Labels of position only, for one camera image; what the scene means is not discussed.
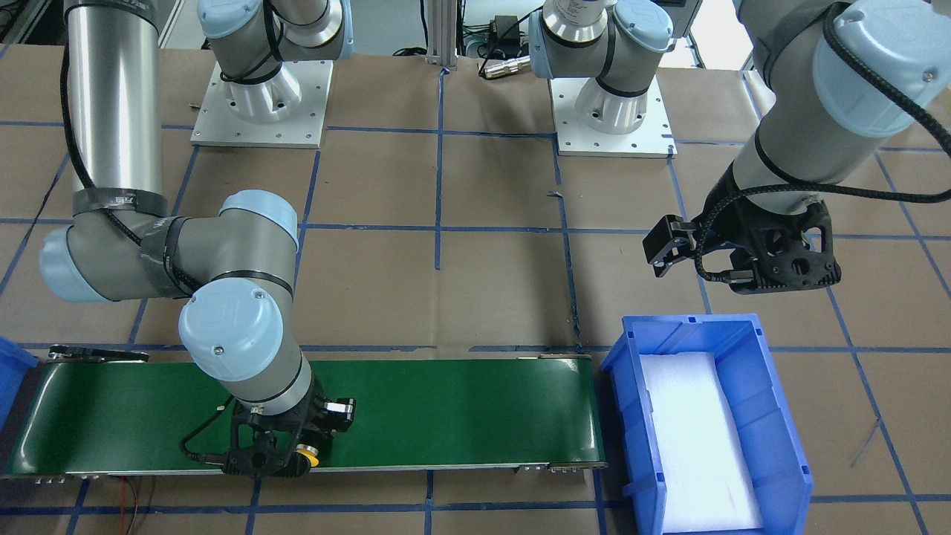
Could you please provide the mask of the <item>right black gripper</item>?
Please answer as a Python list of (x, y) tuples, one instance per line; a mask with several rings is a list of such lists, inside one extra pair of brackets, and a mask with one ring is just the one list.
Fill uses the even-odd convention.
[(305, 422), (299, 437), (300, 444), (320, 450), (331, 443), (334, 433), (346, 432), (353, 426), (357, 400), (328, 398), (322, 383), (316, 377), (312, 378), (306, 401)]

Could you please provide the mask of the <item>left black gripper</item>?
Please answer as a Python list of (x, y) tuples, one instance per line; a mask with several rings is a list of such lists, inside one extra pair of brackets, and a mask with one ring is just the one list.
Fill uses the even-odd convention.
[[(690, 260), (703, 279), (757, 279), (759, 255), (759, 208), (741, 194), (734, 165), (704, 201), (704, 209), (693, 220), (666, 215), (643, 240), (646, 261), (657, 278), (664, 277), (680, 261)], [(730, 251), (731, 268), (708, 271), (702, 265), (704, 255), (717, 250)]]

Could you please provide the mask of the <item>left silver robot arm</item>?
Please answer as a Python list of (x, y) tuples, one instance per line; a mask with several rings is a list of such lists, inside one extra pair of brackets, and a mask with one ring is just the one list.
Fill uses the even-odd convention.
[[(755, 68), (776, 100), (693, 220), (664, 216), (643, 241), (656, 277), (690, 260), (737, 294), (824, 288), (841, 280), (825, 194), (914, 204), (933, 194), (844, 187), (887, 139), (923, 126), (949, 85), (949, 8), (938, 1), (737, 1)], [(547, 1), (530, 15), (532, 70), (581, 79), (566, 99), (563, 146), (631, 141), (649, 117), (672, 18), (652, 1)]]

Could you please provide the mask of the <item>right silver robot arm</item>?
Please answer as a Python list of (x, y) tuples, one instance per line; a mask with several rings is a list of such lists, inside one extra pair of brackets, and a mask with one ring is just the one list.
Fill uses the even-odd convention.
[(169, 213), (162, 193), (157, 4), (67, 1), (60, 99), (77, 185), (74, 223), (48, 235), (45, 284), (69, 302), (184, 299), (179, 332), (235, 404), (253, 446), (318, 447), (352, 426), (296, 342), (298, 216), (285, 199), (237, 192), (212, 217)]

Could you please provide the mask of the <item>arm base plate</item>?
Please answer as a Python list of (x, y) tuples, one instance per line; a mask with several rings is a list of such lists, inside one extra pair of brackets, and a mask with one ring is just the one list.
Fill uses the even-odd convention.
[(318, 149), (322, 145), (332, 61), (285, 62), (258, 85), (210, 84), (191, 135), (197, 146)]
[(666, 158), (675, 136), (655, 79), (645, 94), (608, 94), (594, 78), (550, 81), (558, 153), (585, 157)]

